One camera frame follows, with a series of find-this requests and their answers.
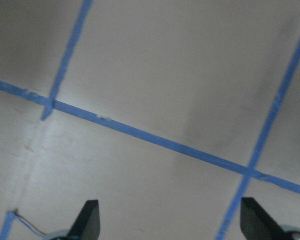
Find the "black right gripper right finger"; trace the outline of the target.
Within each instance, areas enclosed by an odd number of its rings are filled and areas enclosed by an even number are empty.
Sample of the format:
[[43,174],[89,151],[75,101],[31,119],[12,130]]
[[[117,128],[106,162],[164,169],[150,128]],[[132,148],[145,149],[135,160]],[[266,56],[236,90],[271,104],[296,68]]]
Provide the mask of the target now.
[[246,240],[284,240],[285,231],[252,197],[240,202],[240,229]]

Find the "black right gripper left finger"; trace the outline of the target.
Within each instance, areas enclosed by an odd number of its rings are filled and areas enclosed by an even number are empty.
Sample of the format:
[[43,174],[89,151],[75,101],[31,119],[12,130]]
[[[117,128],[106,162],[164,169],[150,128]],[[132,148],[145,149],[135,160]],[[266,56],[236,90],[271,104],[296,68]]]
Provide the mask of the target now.
[[98,238],[101,232],[99,201],[87,200],[67,233],[68,238]]

